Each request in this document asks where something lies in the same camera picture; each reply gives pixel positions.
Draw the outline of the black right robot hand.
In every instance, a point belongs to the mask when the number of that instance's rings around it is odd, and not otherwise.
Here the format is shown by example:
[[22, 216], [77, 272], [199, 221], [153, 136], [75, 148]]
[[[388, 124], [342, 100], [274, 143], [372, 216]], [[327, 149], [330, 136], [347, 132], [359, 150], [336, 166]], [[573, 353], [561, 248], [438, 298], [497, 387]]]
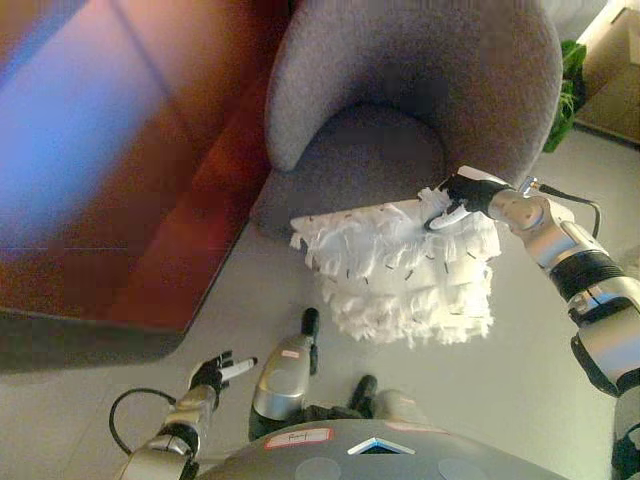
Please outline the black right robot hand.
[[512, 189], [509, 183], [498, 177], [462, 166], [436, 187], [437, 192], [446, 195], [448, 203], [440, 214], [425, 221], [424, 228], [427, 231], [442, 230], [477, 212], [489, 216], [488, 208], [493, 197]]

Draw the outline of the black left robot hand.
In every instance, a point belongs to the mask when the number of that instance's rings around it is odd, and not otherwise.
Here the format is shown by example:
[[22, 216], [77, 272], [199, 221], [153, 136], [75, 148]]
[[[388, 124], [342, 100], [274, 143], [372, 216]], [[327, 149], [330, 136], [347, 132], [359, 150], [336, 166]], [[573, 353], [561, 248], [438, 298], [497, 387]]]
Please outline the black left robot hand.
[[192, 390], [199, 386], [209, 386], [217, 394], [229, 386], [232, 379], [248, 373], [258, 364], [256, 357], [235, 360], [233, 351], [227, 350], [203, 362], [193, 373], [189, 383]]

